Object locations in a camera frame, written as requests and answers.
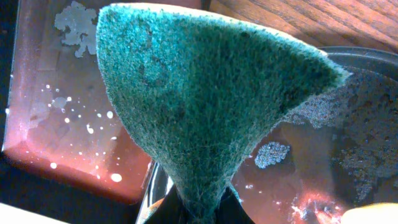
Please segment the yellow plate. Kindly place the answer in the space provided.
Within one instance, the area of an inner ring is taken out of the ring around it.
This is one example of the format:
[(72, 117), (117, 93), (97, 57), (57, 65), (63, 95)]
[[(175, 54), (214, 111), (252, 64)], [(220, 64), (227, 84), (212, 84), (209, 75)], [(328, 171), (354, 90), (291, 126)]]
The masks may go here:
[(397, 224), (397, 203), (374, 203), (347, 210), (341, 224)]

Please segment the green orange sponge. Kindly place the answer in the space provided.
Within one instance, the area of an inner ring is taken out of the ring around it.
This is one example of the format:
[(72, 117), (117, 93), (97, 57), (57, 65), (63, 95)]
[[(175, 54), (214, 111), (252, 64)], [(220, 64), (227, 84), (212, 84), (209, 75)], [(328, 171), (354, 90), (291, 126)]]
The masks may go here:
[(114, 3), (96, 27), (107, 96), (194, 217), (290, 110), (344, 84), (326, 53), (279, 30), (181, 6)]

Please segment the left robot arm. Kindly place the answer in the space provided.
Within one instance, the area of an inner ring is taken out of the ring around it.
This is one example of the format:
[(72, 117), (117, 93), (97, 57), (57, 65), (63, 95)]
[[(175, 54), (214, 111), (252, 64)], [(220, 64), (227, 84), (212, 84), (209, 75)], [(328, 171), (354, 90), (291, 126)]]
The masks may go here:
[(1, 186), (1, 223), (252, 223), (238, 199), (226, 189), (208, 217), (194, 217), (183, 206), (175, 187), (158, 208), (95, 195), (55, 182), (5, 183)]

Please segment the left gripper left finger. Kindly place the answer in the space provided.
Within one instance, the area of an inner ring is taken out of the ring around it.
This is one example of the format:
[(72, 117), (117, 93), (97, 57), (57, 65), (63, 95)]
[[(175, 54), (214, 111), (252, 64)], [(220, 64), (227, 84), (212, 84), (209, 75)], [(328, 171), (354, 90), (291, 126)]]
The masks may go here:
[(174, 185), (145, 224), (187, 224), (188, 214)]

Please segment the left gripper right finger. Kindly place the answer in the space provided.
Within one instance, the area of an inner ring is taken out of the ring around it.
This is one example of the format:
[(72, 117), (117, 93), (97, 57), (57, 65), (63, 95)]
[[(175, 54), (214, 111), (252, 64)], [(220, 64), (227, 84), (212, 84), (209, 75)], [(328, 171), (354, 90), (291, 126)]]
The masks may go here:
[(244, 211), (239, 194), (228, 184), (217, 209), (217, 224), (254, 224)]

